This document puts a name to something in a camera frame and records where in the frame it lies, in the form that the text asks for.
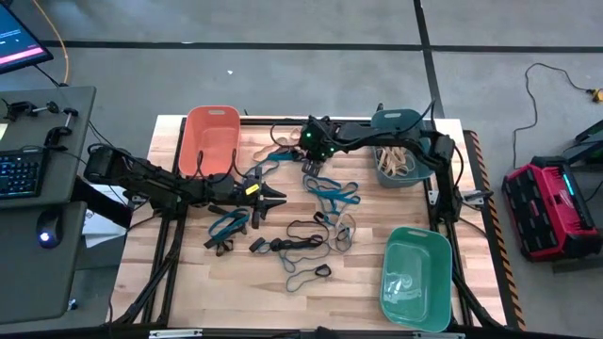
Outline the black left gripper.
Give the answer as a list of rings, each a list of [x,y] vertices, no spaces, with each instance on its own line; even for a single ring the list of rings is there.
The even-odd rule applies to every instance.
[[[266,219],[271,208],[286,203],[286,200],[263,200],[262,195],[268,198],[286,197],[285,193],[263,185],[261,170],[255,169],[251,174],[245,175],[241,182],[234,181],[230,191],[224,198],[220,198],[220,204],[251,207],[252,228],[258,229],[260,221]]]

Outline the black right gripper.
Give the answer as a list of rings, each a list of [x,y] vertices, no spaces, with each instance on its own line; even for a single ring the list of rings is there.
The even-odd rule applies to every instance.
[[[333,142],[334,125],[328,117],[318,119],[309,116],[301,129],[300,148],[305,151],[310,175],[316,175],[316,162],[313,160],[326,160],[334,155],[336,147]],[[318,162],[318,173],[325,167],[323,161]]]

